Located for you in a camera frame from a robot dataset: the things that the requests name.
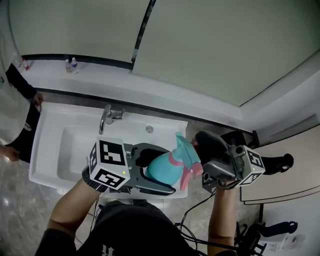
hand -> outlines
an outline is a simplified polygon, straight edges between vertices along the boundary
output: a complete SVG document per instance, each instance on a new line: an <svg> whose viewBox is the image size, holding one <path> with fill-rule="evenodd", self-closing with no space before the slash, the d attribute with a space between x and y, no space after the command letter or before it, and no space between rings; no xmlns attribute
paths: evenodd
<svg viewBox="0 0 320 256"><path fill-rule="evenodd" d="M33 101L36 106L41 106L41 103L44 101L44 97L40 92L37 92L33 97Z"/></svg>
<svg viewBox="0 0 320 256"><path fill-rule="evenodd" d="M15 150L11 146L4 146L1 150L2 154L5 155L11 162L19 160L19 151Z"/></svg>

black shorts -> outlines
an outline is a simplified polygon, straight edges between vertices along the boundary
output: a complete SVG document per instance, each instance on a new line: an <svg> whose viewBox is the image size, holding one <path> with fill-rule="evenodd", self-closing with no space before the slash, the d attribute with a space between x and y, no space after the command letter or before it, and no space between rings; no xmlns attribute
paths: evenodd
<svg viewBox="0 0 320 256"><path fill-rule="evenodd" d="M19 151L20 160L27 163L30 163L32 145L34 143L39 117L40 112L36 106L30 104L30 109L21 133L12 143L5 145L6 147L13 147Z"/></svg>

small bottle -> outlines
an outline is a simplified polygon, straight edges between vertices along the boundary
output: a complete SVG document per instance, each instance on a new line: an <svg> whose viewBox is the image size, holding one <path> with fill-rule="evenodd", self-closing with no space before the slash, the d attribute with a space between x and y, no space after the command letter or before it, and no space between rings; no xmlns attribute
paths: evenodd
<svg viewBox="0 0 320 256"><path fill-rule="evenodd" d="M72 66L73 73L77 74L79 72L79 69L78 69L78 64L75 57L72 58L71 66Z"/></svg>
<svg viewBox="0 0 320 256"><path fill-rule="evenodd" d="M23 71L23 67L21 66L21 62L17 59L15 60L15 67L21 73Z"/></svg>
<svg viewBox="0 0 320 256"><path fill-rule="evenodd" d="M28 62L24 58L22 58L22 63L23 63L23 66L24 66L25 70L29 70L30 69L30 67L28 65Z"/></svg>
<svg viewBox="0 0 320 256"><path fill-rule="evenodd" d="M72 67L68 59L65 60L65 71L67 73L72 73Z"/></svg>

drain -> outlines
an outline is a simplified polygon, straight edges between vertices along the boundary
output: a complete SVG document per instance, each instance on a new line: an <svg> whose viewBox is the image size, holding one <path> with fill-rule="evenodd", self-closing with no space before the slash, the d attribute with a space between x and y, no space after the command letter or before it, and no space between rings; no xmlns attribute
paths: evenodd
<svg viewBox="0 0 320 256"><path fill-rule="evenodd" d="M154 128L151 125L148 125L145 130L148 134L152 134L154 132Z"/></svg>

spray bottle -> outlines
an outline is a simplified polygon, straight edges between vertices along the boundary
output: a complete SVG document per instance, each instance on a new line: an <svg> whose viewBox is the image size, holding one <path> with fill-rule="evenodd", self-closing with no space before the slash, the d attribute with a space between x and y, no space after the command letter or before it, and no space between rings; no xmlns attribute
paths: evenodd
<svg viewBox="0 0 320 256"><path fill-rule="evenodd" d="M177 148L154 159L146 169L148 178L173 186L181 177L180 189L186 189L191 175L201 175L203 168L192 144L180 132L175 134Z"/></svg>

